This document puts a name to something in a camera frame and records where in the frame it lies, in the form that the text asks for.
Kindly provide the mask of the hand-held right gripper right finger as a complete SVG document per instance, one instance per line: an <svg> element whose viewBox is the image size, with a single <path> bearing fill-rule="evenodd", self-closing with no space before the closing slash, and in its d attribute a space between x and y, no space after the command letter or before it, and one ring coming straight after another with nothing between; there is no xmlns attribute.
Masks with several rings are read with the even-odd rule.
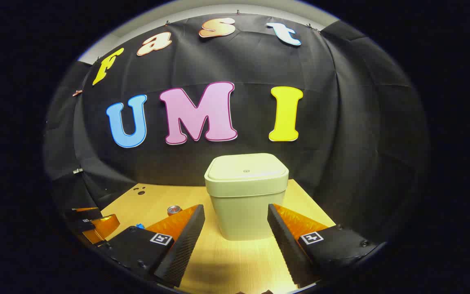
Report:
<svg viewBox="0 0 470 294"><path fill-rule="evenodd" d="M343 225L326 226L276 203L267 221L294 284L328 286L367 264L382 249Z"/></svg>

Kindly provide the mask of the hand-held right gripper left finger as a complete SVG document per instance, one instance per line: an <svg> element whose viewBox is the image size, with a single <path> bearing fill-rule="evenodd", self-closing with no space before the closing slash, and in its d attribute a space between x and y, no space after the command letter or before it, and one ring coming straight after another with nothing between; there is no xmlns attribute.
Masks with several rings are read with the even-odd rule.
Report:
<svg viewBox="0 0 470 294"><path fill-rule="evenodd" d="M130 226L96 251L140 283L179 287L204 222L204 206L194 205L144 229Z"/></svg>

